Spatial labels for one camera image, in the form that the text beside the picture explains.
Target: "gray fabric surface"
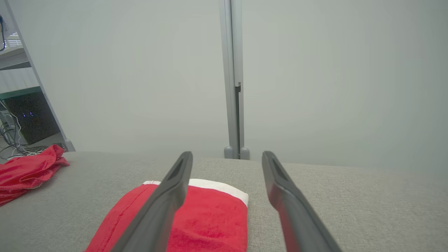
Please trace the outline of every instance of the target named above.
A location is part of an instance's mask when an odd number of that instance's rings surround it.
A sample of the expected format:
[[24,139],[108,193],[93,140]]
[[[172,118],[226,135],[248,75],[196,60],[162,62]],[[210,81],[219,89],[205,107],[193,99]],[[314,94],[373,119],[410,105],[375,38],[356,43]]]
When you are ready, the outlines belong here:
[[[176,156],[70,152],[71,166],[0,207],[1,251],[82,251],[112,206],[145,180],[161,180]],[[284,164],[342,250],[448,251],[448,188],[440,178],[373,169]],[[285,251],[261,164],[195,160],[191,178],[249,194],[248,251]]]

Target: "floor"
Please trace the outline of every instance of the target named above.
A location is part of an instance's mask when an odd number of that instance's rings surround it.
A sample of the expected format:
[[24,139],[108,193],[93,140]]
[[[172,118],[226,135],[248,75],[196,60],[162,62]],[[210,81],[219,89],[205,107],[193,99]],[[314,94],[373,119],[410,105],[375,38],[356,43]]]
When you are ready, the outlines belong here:
[[[49,136],[43,140],[38,141],[37,143],[34,143],[32,145],[30,145],[30,147],[34,147],[34,146],[50,146],[54,143],[64,143],[64,138],[62,137],[62,134],[56,133],[52,136]],[[2,137],[0,137],[0,148],[3,149],[4,147],[7,147],[7,143],[4,141],[4,139]],[[0,157],[2,158],[8,158],[9,156],[11,156],[11,154],[13,153],[14,148],[8,148],[4,151],[2,151],[0,153]],[[5,159],[0,159],[0,164],[4,164],[7,160]]]

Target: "black computer tower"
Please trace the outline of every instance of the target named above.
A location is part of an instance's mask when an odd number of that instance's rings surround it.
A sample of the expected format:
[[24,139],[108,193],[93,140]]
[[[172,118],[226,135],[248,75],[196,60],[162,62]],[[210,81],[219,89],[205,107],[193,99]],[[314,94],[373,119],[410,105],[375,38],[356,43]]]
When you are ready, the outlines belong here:
[[28,144],[60,132],[42,91],[4,100],[9,111],[17,116],[20,132]]

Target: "white wall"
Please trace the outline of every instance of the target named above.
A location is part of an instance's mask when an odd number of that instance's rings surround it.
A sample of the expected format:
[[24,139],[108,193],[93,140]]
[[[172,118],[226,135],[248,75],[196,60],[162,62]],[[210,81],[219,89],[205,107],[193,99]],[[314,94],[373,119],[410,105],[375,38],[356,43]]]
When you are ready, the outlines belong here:
[[77,151],[224,157],[218,4],[209,0],[9,1]]
[[0,94],[38,86],[39,83],[30,67],[0,71]]
[[251,159],[446,170],[448,1],[242,8]]

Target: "red cloth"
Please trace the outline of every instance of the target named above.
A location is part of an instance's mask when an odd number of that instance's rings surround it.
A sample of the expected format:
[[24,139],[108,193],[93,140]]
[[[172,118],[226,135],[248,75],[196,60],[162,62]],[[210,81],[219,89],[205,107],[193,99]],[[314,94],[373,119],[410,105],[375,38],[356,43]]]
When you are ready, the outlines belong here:
[[[110,251],[157,185],[141,185],[124,195],[107,214],[86,252]],[[214,189],[189,186],[176,212],[168,252],[245,252],[247,207]]]
[[0,206],[39,187],[61,166],[69,165],[63,153],[64,149],[54,144],[38,155],[15,157],[0,165]]

